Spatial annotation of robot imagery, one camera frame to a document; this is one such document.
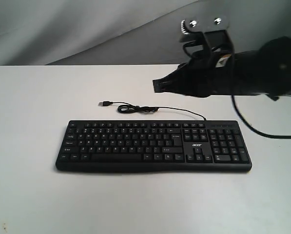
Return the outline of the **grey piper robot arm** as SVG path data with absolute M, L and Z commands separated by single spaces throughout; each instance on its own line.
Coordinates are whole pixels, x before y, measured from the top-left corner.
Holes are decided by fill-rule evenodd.
M 280 37 L 259 50 L 232 53 L 229 45 L 202 51 L 167 76 L 153 80 L 156 93 L 197 98 L 214 95 L 291 97 L 291 38 Z

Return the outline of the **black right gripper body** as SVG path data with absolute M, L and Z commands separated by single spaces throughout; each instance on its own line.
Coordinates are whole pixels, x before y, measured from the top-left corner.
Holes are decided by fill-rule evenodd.
M 197 98 L 214 95 L 229 96 L 231 56 L 230 52 L 216 52 L 206 67 L 204 60 L 191 59 L 187 63 L 180 64 L 180 93 Z

